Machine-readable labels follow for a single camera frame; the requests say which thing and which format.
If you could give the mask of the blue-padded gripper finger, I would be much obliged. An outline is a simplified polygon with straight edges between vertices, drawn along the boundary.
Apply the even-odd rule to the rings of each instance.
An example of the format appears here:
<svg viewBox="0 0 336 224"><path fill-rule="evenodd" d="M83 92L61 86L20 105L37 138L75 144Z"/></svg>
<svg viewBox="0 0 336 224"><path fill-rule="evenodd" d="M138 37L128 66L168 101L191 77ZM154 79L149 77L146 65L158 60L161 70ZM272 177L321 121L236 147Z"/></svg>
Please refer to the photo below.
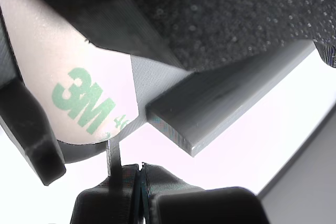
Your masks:
<svg viewBox="0 0 336 224"><path fill-rule="evenodd" d="M246 188L202 189L147 163L140 178L146 223L269 223L261 201Z"/></svg>

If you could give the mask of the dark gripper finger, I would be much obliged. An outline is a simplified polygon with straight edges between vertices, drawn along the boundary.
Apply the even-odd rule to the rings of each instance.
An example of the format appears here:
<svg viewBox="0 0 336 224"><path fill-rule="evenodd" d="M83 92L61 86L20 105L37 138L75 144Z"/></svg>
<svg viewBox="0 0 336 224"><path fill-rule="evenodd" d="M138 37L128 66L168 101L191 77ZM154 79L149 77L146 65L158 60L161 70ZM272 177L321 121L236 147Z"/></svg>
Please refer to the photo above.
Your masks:
<svg viewBox="0 0 336 224"><path fill-rule="evenodd" d="M133 0L44 0L96 47L192 71L169 48Z"/></svg>
<svg viewBox="0 0 336 224"><path fill-rule="evenodd" d="M19 80L1 87L1 126L45 186L65 174L64 156L48 117Z"/></svg>

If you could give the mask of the black ribbed gripper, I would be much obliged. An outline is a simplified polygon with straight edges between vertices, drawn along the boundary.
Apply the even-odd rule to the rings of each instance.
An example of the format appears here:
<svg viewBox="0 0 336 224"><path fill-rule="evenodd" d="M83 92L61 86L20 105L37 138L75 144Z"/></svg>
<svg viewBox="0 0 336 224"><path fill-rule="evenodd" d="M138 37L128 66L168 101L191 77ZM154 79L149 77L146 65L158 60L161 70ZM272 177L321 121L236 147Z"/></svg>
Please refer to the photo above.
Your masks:
<svg viewBox="0 0 336 224"><path fill-rule="evenodd" d="M335 0L135 0L186 69L225 66L296 40L335 66Z"/></svg>

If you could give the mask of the blue-padded gripper finger with blade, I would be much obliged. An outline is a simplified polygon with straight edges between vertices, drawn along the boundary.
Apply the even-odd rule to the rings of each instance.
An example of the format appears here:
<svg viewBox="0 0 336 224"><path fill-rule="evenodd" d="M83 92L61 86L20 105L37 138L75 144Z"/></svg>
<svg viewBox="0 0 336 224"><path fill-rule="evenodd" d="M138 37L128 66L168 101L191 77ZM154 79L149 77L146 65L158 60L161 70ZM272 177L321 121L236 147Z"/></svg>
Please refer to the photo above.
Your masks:
<svg viewBox="0 0 336 224"><path fill-rule="evenodd" d="M107 144L108 177L76 198L71 223L138 223L140 171L138 164L121 165L119 143Z"/></svg>

